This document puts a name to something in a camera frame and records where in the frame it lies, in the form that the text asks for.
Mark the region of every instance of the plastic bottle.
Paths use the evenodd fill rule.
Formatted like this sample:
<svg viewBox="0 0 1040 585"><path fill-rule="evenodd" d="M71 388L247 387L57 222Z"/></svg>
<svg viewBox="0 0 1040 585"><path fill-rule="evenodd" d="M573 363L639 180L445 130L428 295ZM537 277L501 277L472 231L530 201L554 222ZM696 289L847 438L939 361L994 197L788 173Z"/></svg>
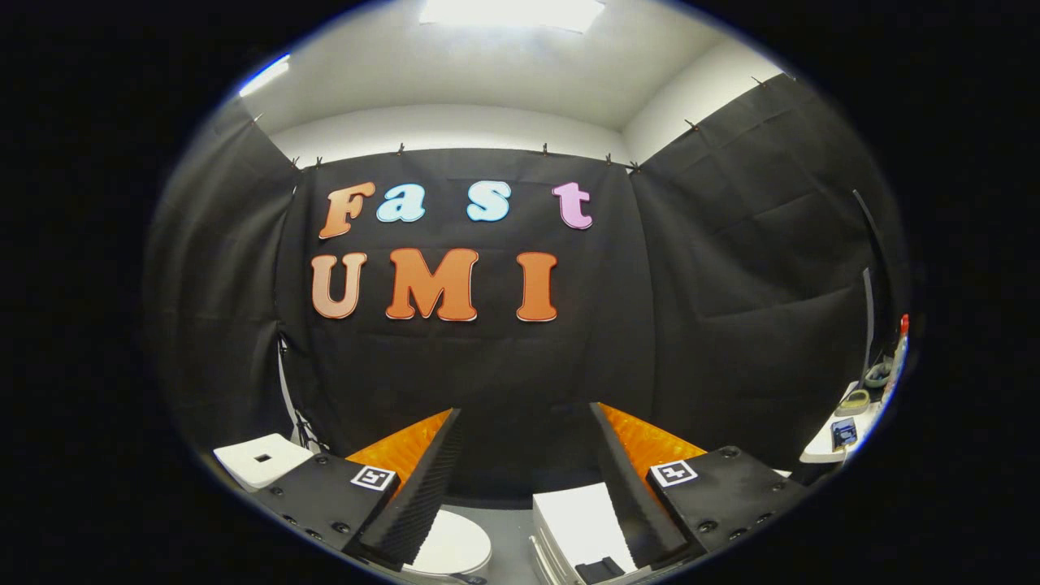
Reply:
<svg viewBox="0 0 1040 585"><path fill-rule="evenodd" d="M903 375L903 364L906 362L907 357L907 346L908 346L908 334L910 330L910 315L903 315L903 320L900 322L900 341L895 346L895 355L892 356L892 371L888 375L888 383L885 384L885 391L881 395L881 406L884 408L888 404L888 399L891 398L892 390L895 389L896 384L899 384L900 377Z"/></svg>

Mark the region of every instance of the white wall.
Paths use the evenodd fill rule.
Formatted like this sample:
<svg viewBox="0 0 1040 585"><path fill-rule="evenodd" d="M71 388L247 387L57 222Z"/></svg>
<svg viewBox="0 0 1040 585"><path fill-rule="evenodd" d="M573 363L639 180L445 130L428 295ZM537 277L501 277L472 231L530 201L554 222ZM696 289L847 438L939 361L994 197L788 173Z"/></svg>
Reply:
<svg viewBox="0 0 1040 585"><path fill-rule="evenodd" d="M627 162L620 132L569 118L504 107L414 105L366 109L296 126L270 136L296 166L381 152L439 148L542 150Z"/></svg>
<svg viewBox="0 0 1040 585"><path fill-rule="evenodd" d="M501 148L644 162L759 81L782 74L765 57L726 39L667 83L623 132L569 118L471 105L413 105L366 109L296 126L270 136L297 166L382 152L440 148Z"/></svg>
<svg viewBox="0 0 1040 585"><path fill-rule="evenodd" d="M726 39L666 84L625 126L622 135L632 159L643 162L757 82L781 74L772 62L738 41Z"/></svg>

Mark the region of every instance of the smartphone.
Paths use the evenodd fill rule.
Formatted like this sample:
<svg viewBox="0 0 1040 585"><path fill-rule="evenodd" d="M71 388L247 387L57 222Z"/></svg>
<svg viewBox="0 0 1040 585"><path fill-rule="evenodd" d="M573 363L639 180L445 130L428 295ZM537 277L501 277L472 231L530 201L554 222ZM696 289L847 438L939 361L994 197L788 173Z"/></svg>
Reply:
<svg viewBox="0 0 1040 585"><path fill-rule="evenodd" d="M841 448L856 442L857 438L855 419L846 418L831 423L831 443L834 451L840 451Z"/></svg>

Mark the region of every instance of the ceiling light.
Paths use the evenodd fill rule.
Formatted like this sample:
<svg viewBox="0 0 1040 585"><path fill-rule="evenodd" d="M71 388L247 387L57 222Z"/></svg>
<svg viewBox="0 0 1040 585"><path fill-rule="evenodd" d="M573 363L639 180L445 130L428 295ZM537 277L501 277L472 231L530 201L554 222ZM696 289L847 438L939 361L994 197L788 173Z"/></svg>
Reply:
<svg viewBox="0 0 1040 585"><path fill-rule="evenodd" d="M427 0L419 23L550 26L584 32L603 11L595 0Z"/></svg>
<svg viewBox="0 0 1040 585"><path fill-rule="evenodd" d="M242 88L238 92L238 95L242 97L248 96L266 85L271 79L282 75L286 71L289 71L289 55L285 55L267 66L267 69L264 69L260 73L256 74L253 79L250 79L249 83L242 86Z"/></svg>

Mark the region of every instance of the white paper stack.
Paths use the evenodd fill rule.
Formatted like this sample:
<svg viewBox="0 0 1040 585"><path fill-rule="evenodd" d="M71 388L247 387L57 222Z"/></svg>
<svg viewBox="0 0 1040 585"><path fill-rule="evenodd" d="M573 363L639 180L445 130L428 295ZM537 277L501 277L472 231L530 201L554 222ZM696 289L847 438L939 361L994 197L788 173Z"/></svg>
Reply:
<svg viewBox="0 0 1040 585"><path fill-rule="evenodd" d="M536 493L531 544L539 574L546 585L581 585L574 569L610 557L625 575L604 582L623 585L649 573L636 570L614 513L606 484Z"/></svg>

